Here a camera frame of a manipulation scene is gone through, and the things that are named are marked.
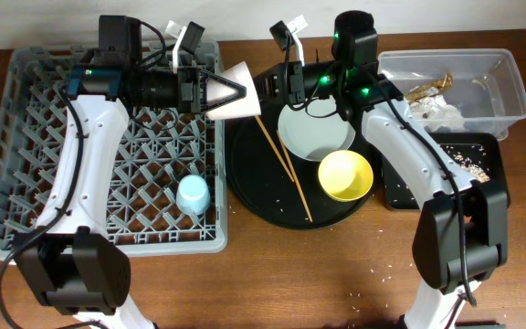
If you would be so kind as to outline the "food scraps pile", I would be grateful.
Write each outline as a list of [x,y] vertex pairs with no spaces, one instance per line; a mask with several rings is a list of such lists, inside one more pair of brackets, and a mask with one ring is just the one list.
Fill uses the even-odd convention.
[[474,175],[480,183],[490,180],[487,152],[481,144],[441,143],[440,147],[464,170]]

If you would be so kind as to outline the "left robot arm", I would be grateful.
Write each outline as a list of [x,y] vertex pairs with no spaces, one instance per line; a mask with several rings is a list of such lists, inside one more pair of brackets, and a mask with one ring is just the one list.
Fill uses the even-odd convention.
[[67,128],[50,195],[34,229],[15,235],[9,259],[37,301],[77,318],[78,326],[149,328],[130,295],[128,256],[108,239],[106,207],[117,150],[135,107],[176,109],[212,121],[258,114],[245,63],[220,74],[155,65],[194,53],[204,30],[170,27],[171,48],[142,53],[145,23],[103,15],[99,44],[73,66],[59,97]]

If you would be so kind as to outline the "blue cup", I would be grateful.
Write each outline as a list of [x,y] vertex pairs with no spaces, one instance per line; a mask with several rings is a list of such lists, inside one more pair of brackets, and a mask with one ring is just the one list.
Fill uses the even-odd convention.
[[210,204],[207,182],[200,175],[186,175],[178,185],[175,202],[186,215],[204,214]]

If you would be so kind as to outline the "brown stick wrapper waste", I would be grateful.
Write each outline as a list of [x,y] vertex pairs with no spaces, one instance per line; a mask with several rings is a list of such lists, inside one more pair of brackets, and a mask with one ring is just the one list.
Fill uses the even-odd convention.
[[427,97],[434,97],[449,89],[452,85],[453,76],[450,73],[446,73],[442,79],[434,80],[425,85],[413,88],[405,95],[405,99],[409,103],[412,103]]

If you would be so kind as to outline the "yellow bowl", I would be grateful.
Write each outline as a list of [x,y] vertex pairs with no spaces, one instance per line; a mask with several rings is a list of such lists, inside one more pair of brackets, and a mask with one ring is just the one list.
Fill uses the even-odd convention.
[[339,202],[358,200],[373,187],[373,169],[368,160],[353,151],[339,150],[325,156],[318,168],[324,193]]

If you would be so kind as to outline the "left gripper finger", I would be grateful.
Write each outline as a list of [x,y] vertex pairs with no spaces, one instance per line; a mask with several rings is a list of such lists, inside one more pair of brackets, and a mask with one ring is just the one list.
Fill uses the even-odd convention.
[[236,83],[232,80],[226,79],[222,76],[216,75],[215,73],[210,72],[208,70],[199,69],[198,74],[199,74],[199,80],[202,84],[206,84],[208,81],[212,80],[214,82],[218,82],[236,91],[246,91],[245,86],[239,83]]
[[242,101],[247,94],[242,91],[211,90],[205,95],[205,102],[201,104],[201,112],[206,114],[233,114],[234,102]]

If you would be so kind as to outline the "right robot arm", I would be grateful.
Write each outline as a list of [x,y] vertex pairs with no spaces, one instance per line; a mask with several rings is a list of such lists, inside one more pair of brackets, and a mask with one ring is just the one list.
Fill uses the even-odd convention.
[[373,16],[350,10],[336,16],[332,59],[310,66],[284,59],[258,74],[259,98],[305,109],[333,97],[345,121],[392,165],[421,211],[412,246],[421,282],[401,317],[404,328],[453,328],[473,292],[508,259],[506,188],[481,183],[442,150],[412,118],[403,93],[378,70]]

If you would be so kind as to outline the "white napkin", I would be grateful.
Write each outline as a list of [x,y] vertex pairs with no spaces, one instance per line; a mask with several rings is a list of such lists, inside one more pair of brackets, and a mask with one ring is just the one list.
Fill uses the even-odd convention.
[[442,95],[412,102],[413,117],[429,133],[463,133],[464,117],[460,110],[446,103]]

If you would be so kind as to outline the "pink cup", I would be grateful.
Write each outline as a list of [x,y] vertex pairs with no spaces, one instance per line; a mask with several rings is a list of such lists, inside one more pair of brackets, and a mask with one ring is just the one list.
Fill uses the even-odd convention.
[[206,83],[206,117],[211,121],[261,114],[258,94],[245,61]]

